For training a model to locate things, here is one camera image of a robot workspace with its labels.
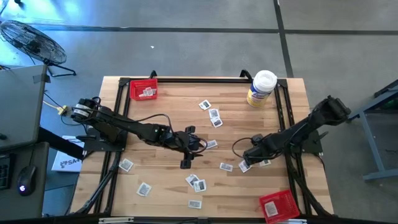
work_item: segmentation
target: computer mouse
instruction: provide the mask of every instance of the computer mouse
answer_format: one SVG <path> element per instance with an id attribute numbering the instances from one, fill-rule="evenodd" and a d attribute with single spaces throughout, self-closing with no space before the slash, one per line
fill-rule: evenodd
<path id="1" fill-rule="evenodd" d="M 29 165 L 19 172 L 17 179 L 17 190 L 20 195 L 28 196 L 35 190 L 36 166 Z"/>

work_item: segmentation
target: plastic container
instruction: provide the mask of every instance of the plastic container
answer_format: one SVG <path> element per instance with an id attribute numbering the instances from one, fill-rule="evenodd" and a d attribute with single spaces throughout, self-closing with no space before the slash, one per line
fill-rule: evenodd
<path id="1" fill-rule="evenodd" d="M 152 96 L 139 96 L 144 93 L 146 88 L 155 89 Z M 130 82 L 130 98 L 133 100 L 152 100 L 157 98 L 157 79 L 136 80 Z"/>
<path id="2" fill-rule="evenodd" d="M 253 107 L 265 105 L 268 96 L 274 90 L 278 78 L 268 70 L 262 70 L 254 77 L 248 92 L 248 103 Z"/>
<path id="3" fill-rule="evenodd" d="M 267 224 L 278 223 L 300 215 L 290 190 L 260 197 L 259 201 Z"/>

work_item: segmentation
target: white lid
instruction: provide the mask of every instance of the white lid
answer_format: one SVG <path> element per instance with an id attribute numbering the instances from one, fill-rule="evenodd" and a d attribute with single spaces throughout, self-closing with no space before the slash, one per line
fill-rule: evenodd
<path id="1" fill-rule="evenodd" d="M 254 85 L 260 91 L 272 91 L 276 86 L 277 79 L 278 78 L 276 75 L 272 72 L 268 70 L 262 70 L 257 72 L 256 76 L 254 77 Z"/>

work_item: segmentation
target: fan stand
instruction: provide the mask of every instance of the fan stand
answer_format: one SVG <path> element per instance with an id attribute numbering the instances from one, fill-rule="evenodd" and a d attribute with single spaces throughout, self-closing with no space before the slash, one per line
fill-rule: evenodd
<path id="1" fill-rule="evenodd" d="M 75 76 L 75 75 L 76 75 L 76 72 L 75 72 L 74 70 L 72 70 L 72 69 L 70 69 L 70 68 L 65 68 L 65 67 L 63 67 L 63 66 L 61 66 L 61 65 L 56 65 L 56 64 L 52 63 L 50 60 L 48 60 L 48 59 L 44 59 L 44 60 L 43 60 L 43 63 L 47 66 L 47 70 L 49 71 L 51 77 L 62 77 L 62 76 L 69 76 L 69 75 Z M 56 67 L 62 68 L 62 69 L 64 69 L 64 70 L 71 71 L 72 73 L 54 75 L 54 74 L 51 72 L 51 70 L 50 70 L 50 66 L 56 66 Z"/>

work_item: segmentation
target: desk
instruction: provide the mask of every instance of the desk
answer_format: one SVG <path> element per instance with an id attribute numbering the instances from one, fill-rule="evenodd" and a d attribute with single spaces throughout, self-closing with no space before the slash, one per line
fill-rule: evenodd
<path id="1" fill-rule="evenodd" d="M 114 107 L 119 79 L 104 77 L 99 94 L 103 106 Z M 287 81 L 294 118 L 300 121 L 309 114 L 304 82 L 301 78 Z M 248 90 L 248 83 L 159 83 L 157 100 L 132 100 L 129 118 L 165 113 L 170 116 L 174 130 L 194 125 L 197 135 L 217 140 L 218 147 L 206 150 L 203 157 L 195 158 L 191 169 L 181 170 L 182 154 L 146 145 L 129 134 L 122 159 L 133 161 L 134 167 L 128 173 L 119 171 L 112 216 L 264 217 L 258 198 L 288 189 L 289 182 L 283 156 L 272 160 L 270 166 L 254 165 L 244 174 L 238 167 L 241 159 L 231 151 L 235 140 L 258 133 L 266 135 L 279 129 L 274 95 L 268 97 L 265 107 L 253 108 L 246 102 Z M 212 108 L 219 109 L 224 122 L 221 127 L 214 128 L 208 111 L 199 108 L 198 104 L 203 100 L 209 100 Z M 167 120 L 161 117 L 148 122 L 167 124 Z M 238 146 L 241 149 L 237 153 L 242 154 L 249 143 L 243 142 Z M 71 211 L 83 206 L 98 185 L 103 157 L 103 152 L 95 152 L 84 160 Z M 234 165 L 233 171 L 220 170 L 220 162 Z M 322 164 L 313 155 L 303 155 L 303 163 L 308 187 L 325 209 L 333 213 Z M 190 174 L 205 179 L 207 191 L 195 193 L 185 181 Z M 142 182 L 152 186 L 148 197 L 136 194 Z M 297 192 L 301 203 L 301 191 Z M 188 208 L 188 200 L 201 200 L 202 209 Z"/>
<path id="2" fill-rule="evenodd" d="M 29 165 L 32 155 L 32 165 L 36 170 L 35 191 L 26 197 L 20 196 L 17 191 L 17 178 L 19 172 Z M 49 144 L 40 142 L 30 146 L 23 146 L 12 153 L 15 154 L 14 171 L 12 173 L 11 186 L 7 190 L 0 190 L 0 220 L 16 220 L 25 218 L 39 218 L 42 216 L 45 175 L 47 170 L 47 156 Z"/>

